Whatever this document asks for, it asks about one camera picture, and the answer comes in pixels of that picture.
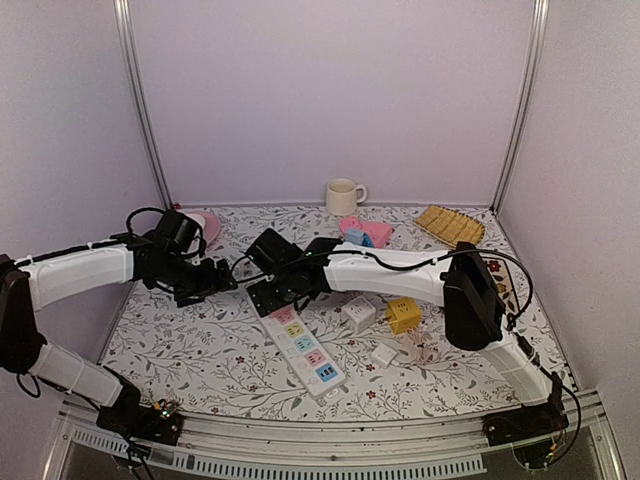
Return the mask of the white tiger cube socket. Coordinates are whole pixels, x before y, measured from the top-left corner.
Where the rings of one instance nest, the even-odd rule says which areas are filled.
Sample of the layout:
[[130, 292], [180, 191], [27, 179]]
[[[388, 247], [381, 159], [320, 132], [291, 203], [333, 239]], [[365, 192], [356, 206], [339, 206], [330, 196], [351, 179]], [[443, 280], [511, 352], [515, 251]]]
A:
[[364, 296], [358, 296], [341, 308], [341, 319], [354, 333], [362, 333], [375, 321], [376, 308]]

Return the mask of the yellow cube socket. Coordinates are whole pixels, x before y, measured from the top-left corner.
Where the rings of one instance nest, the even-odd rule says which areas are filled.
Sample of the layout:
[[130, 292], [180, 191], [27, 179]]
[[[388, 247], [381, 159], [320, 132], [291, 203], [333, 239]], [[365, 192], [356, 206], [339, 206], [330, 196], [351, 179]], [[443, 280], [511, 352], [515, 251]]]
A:
[[421, 316], [420, 307], [412, 298], [402, 297], [387, 303], [385, 318], [395, 335], [416, 329], [420, 324]]

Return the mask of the white multicolour power strip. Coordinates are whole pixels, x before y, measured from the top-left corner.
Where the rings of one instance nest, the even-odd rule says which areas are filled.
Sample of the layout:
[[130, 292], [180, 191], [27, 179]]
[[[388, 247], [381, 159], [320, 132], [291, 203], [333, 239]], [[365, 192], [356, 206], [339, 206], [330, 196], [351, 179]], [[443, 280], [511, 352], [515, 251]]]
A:
[[259, 321], [314, 401], [329, 405], [344, 395], [346, 374], [291, 307]]

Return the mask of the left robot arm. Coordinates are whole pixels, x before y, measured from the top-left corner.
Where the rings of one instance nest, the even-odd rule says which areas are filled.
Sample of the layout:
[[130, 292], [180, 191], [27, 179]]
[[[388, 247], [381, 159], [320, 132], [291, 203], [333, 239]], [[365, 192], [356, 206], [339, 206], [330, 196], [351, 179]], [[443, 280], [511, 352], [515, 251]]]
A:
[[233, 290], [237, 283], [228, 263], [188, 254], [145, 239], [86, 244], [19, 262], [1, 258], [1, 367], [31, 375], [82, 396], [109, 413], [128, 434], [148, 426], [137, 387], [105, 367], [46, 340], [35, 314], [59, 300], [107, 285], [141, 281], [164, 287], [179, 306]]

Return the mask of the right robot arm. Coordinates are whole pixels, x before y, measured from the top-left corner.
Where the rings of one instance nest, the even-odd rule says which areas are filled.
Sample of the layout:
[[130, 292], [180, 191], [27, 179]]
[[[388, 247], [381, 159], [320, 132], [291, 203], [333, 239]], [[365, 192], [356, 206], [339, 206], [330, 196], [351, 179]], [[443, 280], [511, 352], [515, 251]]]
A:
[[482, 253], [465, 242], [451, 251], [410, 252], [324, 237], [301, 249], [269, 229], [247, 250], [261, 271], [247, 291], [261, 317], [330, 292], [371, 292], [437, 305], [444, 310], [448, 342], [480, 353], [511, 384], [522, 404], [517, 427], [537, 436], [562, 410], [562, 382], [543, 370], [537, 352], [516, 332], [519, 317], [508, 313]]

